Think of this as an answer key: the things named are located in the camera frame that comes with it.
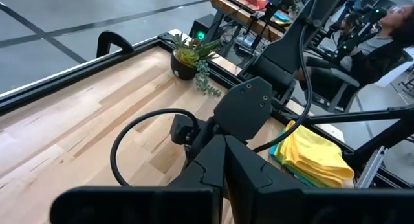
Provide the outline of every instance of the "green led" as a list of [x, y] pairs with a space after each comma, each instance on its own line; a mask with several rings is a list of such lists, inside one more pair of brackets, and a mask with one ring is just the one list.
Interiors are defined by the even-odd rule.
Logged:
[[204, 39], [206, 34], [204, 32], [197, 32], [197, 39]]

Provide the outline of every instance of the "black handle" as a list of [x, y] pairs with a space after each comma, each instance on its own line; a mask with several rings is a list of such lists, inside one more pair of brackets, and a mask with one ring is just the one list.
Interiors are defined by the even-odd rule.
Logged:
[[130, 44], [124, 37], [117, 33], [104, 31], [98, 38], [98, 49], [96, 51], [96, 57], [105, 56], [109, 54], [111, 44], [114, 44], [122, 49], [122, 53], [129, 54], [134, 51], [132, 44]]

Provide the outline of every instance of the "plant pot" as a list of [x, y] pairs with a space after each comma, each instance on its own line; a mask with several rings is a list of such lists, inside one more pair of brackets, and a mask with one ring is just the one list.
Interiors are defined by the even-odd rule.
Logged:
[[289, 13], [288, 13], [288, 17], [289, 17], [291, 20], [295, 20], [297, 15], [298, 15], [298, 14], [297, 14], [297, 13], [295, 13], [295, 12], [293, 12], [293, 11], [289, 11]]
[[195, 75], [197, 74], [196, 68], [193, 68], [191, 66], [188, 66], [182, 62], [180, 62], [175, 57], [175, 51], [171, 54], [171, 70], [175, 74], [175, 76], [179, 77], [183, 80], [191, 80], [195, 78]]

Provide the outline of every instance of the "wooden tabletop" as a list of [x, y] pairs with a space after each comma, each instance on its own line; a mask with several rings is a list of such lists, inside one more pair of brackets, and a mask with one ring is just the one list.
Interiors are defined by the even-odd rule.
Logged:
[[[257, 10], [256, 6], [249, 4], [248, 1], [246, 0], [238, 0], [238, 1], [253, 10]], [[237, 18], [245, 26], [249, 26], [249, 24], [252, 21], [250, 19], [251, 14], [249, 14], [245, 10], [241, 10], [239, 6], [229, 2], [228, 0], [212, 0], [212, 6], [213, 8], [222, 12], [224, 15], [230, 15], [233, 18]], [[260, 34], [264, 26], [265, 26], [265, 22], [262, 20], [259, 20], [252, 24], [251, 30], [257, 34]], [[282, 36], [283, 36], [282, 32], [280, 32], [279, 30], [271, 26], [267, 26], [265, 31], [263, 32], [263, 37], [270, 41], [277, 40], [281, 38]]]
[[[194, 81], [177, 79], [170, 56], [156, 47], [0, 117], [1, 223], [48, 223], [50, 205], [62, 192], [83, 185], [118, 186], [109, 152], [134, 118], [167, 107], [187, 109], [203, 120], [212, 116], [220, 98], [200, 94]], [[239, 69], [224, 58], [215, 62], [229, 71]], [[294, 102], [289, 108], [302, 110]], [[163, 186], [180, 174], [185, 156], [169, 137], [172, 120], [173, 115], [151, 118], [122, 141], [118, 165], [130, 184]], [[321, 127], [343, 140], [333, 126]], [[248, 147], [272, 140], [283, 128], [269, 119]], [[268, 152], [260, 156], [267, 159]], [[230, 223], [227, 201], [223, 209], [223, 221]]]

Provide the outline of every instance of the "potted plant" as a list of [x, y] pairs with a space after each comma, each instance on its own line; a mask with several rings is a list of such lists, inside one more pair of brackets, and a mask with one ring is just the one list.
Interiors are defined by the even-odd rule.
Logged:
[[288, 8], [289, 18], [292, 20], [296, 19], [302, 8], [303, 3], [301, 0], [293, 0], [293, 3]]
[[209, 68], [207, 60], [214, 59], [212, 53], [220, 42], [215, 40], [204, 43], [199, 39], [183, 39], [182, 33], [172, 37], [174, 51], [171, 55], [171, 70], [183, 80], [195, 79], [198, 90], [209, 95], [219, 96], [221, 92], [208, 83]]

